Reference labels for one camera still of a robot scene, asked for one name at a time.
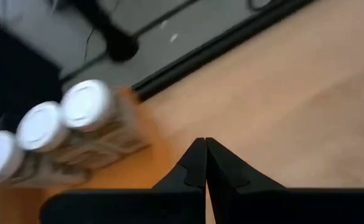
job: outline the black object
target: black object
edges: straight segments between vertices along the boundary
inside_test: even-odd
[[[41,209],[41,222],[205,223],[205,179],[216,223],[364,223],[364,189],[289,189],[213,138],[196,139],[150,190],[74,190]]]
[[[68,0],[68,2],[81,12],[94,29],[103,34],[110,59],[115,62],[124,62],[138,52],[137,39],[121,30],[119,26],[114,26],[96,0]]]
[[[60,69],[0,25],[0,118],[14,132],[23,115],[44,101],[60,101]]]
[[[364,223],[364,189],[288,189],[216,140],[206,143],[217,223]]]
[[[163,14],[162,16],[158,17],[157,19],[154,19],[153,21],[146,24],[144,27],[140,28],[138,31],[132,34],[133,37],[139,38],[141,35],[145,34],[155,26],[158,26],[161,22],[171,18],[172,16],[176,15],[180,11],[184,10],[185,8],[191,6],[192,4],[196,3],[199,0],[186,0],[183,3],[179,4],[177,7],[171,9],[167,13]],[[90,61],[87,61],[87,63],[84,63],[81,67],[77,68],[76,70],[66,74],[64,78],[62,78],[61,82],[66,83],[72,80],[73,78],[77,77],[80,73],[85,71],[86,69],[94,66],[96,63],[101,62],[102,60],[107,58],[106,52],[101,53],[97,55],[95,58],[91,59]]]
[[[196,139],[152,189],[74,190],[56,195],[43,205],[41,222],[205,223],[205,148],[204,138]]]

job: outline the spice jar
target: spice jar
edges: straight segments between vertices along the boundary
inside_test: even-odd
[[[0,131],[0,183],[44,188],[81,184],[87,175],[84,170],[56,164],[43,154],[23,151],[12,133]]]
[[[63,124],[60,105],[53,101],[41,103],[28,111],[16,136],[21,148],[46,153],[61,164],[96,169],[119,159],[117,152],[69,130]]]
[[[147,146],[132,106],[99,80],[71,87],[61,102],[64,123],[115,151],[132,153]]]

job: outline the wooden surface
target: wooden surface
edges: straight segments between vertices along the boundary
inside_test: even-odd
[[[289,187],[364,187],[364,0],[319,0],[147,103]]]
[[[151,113],[139,105],[131,91],[120,89],[131,103],[137,124],[151,146],[93,173],[91,180],[73,189],[149,189],[175,165],[174,151],[162,138]],[[0,224],[36,224],[41,205],[70,187],[17,189],[0,185]]]

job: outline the wooden table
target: wooden table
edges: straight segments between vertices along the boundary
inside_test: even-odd
[[[173,145],[166,169],[214,137],[285,186],[364,187],[364,0],[318,0],[145,106]]]

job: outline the black edge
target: black edge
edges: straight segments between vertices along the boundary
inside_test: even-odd
[[[180,4],[177,7],[171,9],[170,11],[165,13],[164,15],[158,17],[157,19],[154,19],[153,21],[151,21],[150,23],[148,23],[144,27],[140,28],[138,31],[136,31],[133,34],[133,36],[140,37],[141,35],[145,34],[148,31],[150,31],[152,28],[154,28],[154,27],[158,26],[159,24],[161,24],[162,21],[165,21],[165,20],[171,18],[172,16],[179,13],[181,10],[191,6],[192,4],[196,3],[197,1],[198,0],[188,0],[186,2],[183,2],[182,4]]]
[[[248,18],[228,29],[223,34],[182,56],[175,62],[158,70],[147,78],[134,84],[141,101],[147,100],[175,82],[196,71],[246,39],[267,29],[277,21],[292,14],[314,0],[286,1],[285,4],[269,10],[255,18]]]
[[[197,188],[205,191],[207,173],[207,144],[204,138],[197,138],[153,189],[176,190]]]
[[[284,188],[281,184],[247,164],[214,138],[205,138],[205,142],[208,147],[207,172],[212,172],[209,167],[216,167],[216,171],[208,176],[217,179],[222,175],[226,178],[227,183],[231,188],[239,190],[244,189],[245,191]]]

